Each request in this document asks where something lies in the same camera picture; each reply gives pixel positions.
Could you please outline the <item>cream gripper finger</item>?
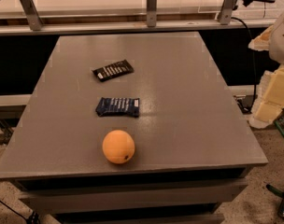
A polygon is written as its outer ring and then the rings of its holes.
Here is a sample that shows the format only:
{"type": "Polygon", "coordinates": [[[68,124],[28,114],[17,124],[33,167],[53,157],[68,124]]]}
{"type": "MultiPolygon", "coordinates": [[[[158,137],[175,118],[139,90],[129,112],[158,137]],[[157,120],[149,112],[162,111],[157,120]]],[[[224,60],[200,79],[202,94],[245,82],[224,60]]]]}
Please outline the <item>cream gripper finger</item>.
{"type": "Polygon", "coordinates": [[[284,109],[284,64],[274,72],[265,71],[259,86],[258,97],[251,109],[249,124],[263,129],[272,124],[284,109]]]}
{"type": "Polygon", "coordinates": [[[268,51],[272,29],[273,26],[266,28],[260,35],[250,41],[248,47],[256,51],[268,51]]]}

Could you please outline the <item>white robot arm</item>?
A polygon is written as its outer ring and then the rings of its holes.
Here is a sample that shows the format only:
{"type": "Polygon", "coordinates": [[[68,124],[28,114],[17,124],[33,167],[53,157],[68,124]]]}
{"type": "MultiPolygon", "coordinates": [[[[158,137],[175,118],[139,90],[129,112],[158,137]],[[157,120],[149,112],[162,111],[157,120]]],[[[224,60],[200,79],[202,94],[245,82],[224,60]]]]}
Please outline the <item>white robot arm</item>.
{"type": "Polygon", "coordinates": [[[273,123],[284,109],[284,11],[273,25],[252,39],[248,47],[268,51],[269,57],[279,63],[274,72],[263,73],[251,108],[250,126],[263,129],[273,123]]]}

